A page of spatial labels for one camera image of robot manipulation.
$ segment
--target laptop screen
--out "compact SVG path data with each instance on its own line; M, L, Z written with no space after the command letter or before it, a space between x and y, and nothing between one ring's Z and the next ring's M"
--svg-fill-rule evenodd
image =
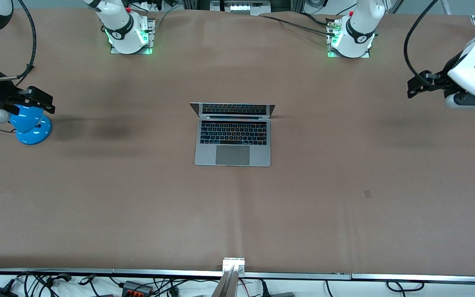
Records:
M203 103L204 114L267 115L267 105Z

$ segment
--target laptop space bar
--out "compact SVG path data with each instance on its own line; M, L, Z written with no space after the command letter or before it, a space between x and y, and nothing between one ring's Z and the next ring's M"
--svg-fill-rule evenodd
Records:
M243 144L241 140L220 140L219 144Z

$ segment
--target table surface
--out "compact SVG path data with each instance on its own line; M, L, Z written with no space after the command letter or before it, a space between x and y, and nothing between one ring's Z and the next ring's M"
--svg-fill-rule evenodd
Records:
M40 145L0 133L0 267L217 270L240 256L248 271L475 275L475 110L407 99L416 16L386 15L372 57L342 59L256 16L172 12L151 56L119 56L93 11L32 15L23 87L56 114ZM21 72L30 35L16 12L2 72ZM439 71L473 36L466 17L426 16L411 60ZM272 166L195 166L191 101L276 104Z

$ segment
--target open laptop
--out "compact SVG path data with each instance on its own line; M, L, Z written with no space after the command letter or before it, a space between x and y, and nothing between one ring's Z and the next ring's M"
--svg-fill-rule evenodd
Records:
M199 116L195 164L270 166L272 104L190 103Z

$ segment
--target red wire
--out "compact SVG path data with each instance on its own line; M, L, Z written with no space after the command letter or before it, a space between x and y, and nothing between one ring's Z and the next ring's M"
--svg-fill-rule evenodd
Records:
M239 280L243 284L243 289L245 289L245 292L247 293L247 297L250 297L249 290L247 289L247 285L245 285L245 282L243 282L241 278Z

